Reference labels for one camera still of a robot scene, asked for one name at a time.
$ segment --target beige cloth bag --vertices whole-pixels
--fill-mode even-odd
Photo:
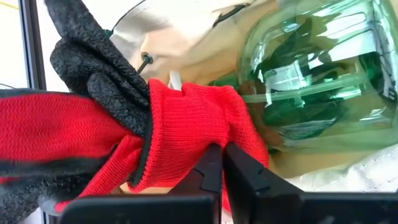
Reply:
[[[177,71],[182,83],[207,85],[235,69],[250,28],[279,5],[277,0],[141,1],[118,22],[111,40],[136,68],[143,63],[142,53],[146,52],[154,59],[141,73],[146,80],[158,78],[168,84],[170,73]],[[234,12],[237,6],[245,7],[214,26],[220,17]],[[283,152],[272,156],[270,169],[282,177],[291,178],[350,164],[371,153]]]

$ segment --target black frame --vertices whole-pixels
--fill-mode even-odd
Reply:
[[[36,0],[18,0],[28,87],[46,90],[42,41]]]

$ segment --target green glass jar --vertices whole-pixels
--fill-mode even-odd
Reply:
[[[215,83],[234,83],[274,149],[346,152],[398,143],[398,23],[390,1],[291,2],[257,22],[235,74]]]

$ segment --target glass jar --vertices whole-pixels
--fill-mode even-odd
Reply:
[[[298,0],[259,20],[234,75],[266,143],[303,153],[398,143],[397,29],[389,0]]]

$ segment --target glove cuff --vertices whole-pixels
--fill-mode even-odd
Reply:
[[[173,187],[209,144],[224,147],[230,140],[225,113],[236,104],[234,100],[242,103],[228,86],[184,84],[182,91],[178,91],[158,80],[150,80],[149,88],[152,135],[144,173],[131,188],[135,192],[146,187]]]

